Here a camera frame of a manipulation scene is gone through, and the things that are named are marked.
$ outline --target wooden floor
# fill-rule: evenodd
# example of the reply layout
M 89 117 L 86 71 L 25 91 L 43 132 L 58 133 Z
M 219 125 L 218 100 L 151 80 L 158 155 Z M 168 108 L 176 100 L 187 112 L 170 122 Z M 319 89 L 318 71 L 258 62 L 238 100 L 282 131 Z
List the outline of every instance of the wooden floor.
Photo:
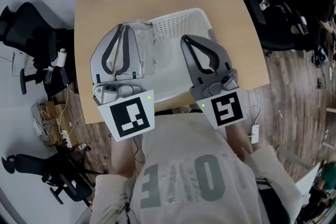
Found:
M 324 67 L 327 88 L 317 89 L 317 78 L 322 78 L 321 69 L 310 61 L 312 52 L 299 55 L 296 52 L 274 52 L 265 57 L 270 84 L 247 93 L 247 107 L 259 105 L 261 113 L 260 144 L 281 145 L 312 164 L 323 159 L 336 159 L 333 150 L 322 146 L 325 140 L 336 143 L 336 114 L 326 112 L 326 107 L 336 108 L 335 83 L 329 82 L 328 66 Z M 68 91 L 68 105 L 75 124 L 74 135 L 79 143 L 88 143 L 92 150 L 87 154 L 87 167 L 99 171 L 110 170 L 110 137 L 104 123 L 85 124 L 79 97 Z M 66 100 L 66 91 L 62 93 Z M 246 130 L 255 120 L 258 108 L 251 109 L 245 122 Z M 278 156 L 286 171 L 300 178 L 306 170 Z

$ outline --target white plastic basket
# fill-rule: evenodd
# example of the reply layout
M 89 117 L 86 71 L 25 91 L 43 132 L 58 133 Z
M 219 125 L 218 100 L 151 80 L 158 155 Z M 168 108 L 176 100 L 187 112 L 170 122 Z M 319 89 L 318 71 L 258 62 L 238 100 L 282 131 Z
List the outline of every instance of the white plastic basket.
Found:
M 210 34 L 212 27 L 208 18 L 199 8 L 164 15 L 150 21 L 156 33 L 165 34 L 160 37 L 159 42 L 171 47 L 169 50 L 171 58 L 168 64 L 164 68 L 157 66 L 154 75 L 144 78 L 141 83 L 145 88 L 154 90 L 154 101 L 159 102 L 188 92 L 192 86 L 181 50 L 181 37 L 186 34 L 209 39 L 215 39 L 215 37 Z M 194 50 L 201 65 L 208 66 L 208 57 L 199 50 Z

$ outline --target floor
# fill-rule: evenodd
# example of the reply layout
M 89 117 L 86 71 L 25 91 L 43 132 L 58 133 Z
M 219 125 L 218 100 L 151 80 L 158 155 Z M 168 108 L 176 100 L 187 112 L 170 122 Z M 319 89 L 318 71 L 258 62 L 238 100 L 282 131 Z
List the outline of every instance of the floor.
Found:
M 281 145 L 315 164 L 323 159 L 336 159 L 332 149 L 321 145 L 323 140 L 332 145 L 336 143 L 336 124 L 333 124 L 336 113 L 325 111 L 326 107 L 336 108 L 336 86 L 329 82 L 328 66 L 325 66 L 327 88 L 317 89 L 318 77 L 324 83 L 323 74 L 310 62 L 311 55 L 312 52 L 286 51 L 265 57 L 270 84 L 246 93 L 246 108 L 251 113 L 244 126 L 249 131 L 258 114 L 258 107 L 249 107 L 259 105 L 261 113 L 256 121 L 260 125 L 259 145 Z M 76 122 L 72 135 L 76 136 L 78 143 L 88 143 L 91 147 L 87 154 L 87 167 L 109 171 L 109 130 L 104 123 L 85 124 L 77 95 L 63 91 L 57 100 L 65 101 L 67 93 L 71 117 Z M 294 179 L 306 172 L 301 166 L 278 157 Z

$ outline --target wooden table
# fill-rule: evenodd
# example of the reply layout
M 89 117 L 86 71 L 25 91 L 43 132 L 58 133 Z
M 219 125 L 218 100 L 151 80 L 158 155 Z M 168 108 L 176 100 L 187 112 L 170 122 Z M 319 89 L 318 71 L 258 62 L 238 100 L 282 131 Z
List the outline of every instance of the wooden table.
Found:
M 90 58 L 103 36 L 119 23 L 149 20 L 190 8 L 204 10 L 219 44 L 238 71 L 238 83 L 245 90 L 269 83 L 260 42 L 243 0 L 78 0 L 75 16 L 77 81 L 86 123 L 103 121 L 92 96 Z M 164 110 L 194 103 L 191 95 L 155 104 Z

